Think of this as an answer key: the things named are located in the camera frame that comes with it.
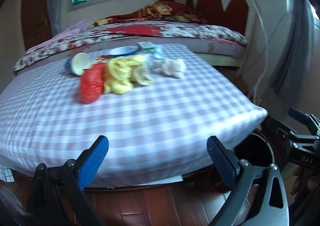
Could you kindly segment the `person's right hand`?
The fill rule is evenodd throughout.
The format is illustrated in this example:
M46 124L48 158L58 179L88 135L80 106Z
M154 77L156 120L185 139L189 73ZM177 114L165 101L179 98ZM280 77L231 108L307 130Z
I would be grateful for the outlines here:
M309 191L314 192L318 191L319 189L319 175L309 177L308 182L306 181L306 178L303 177L304 169L301 166L297 166L293 170L293 175L296 176L296 180L291 188L290 195L295 195L299 190L306 185Z

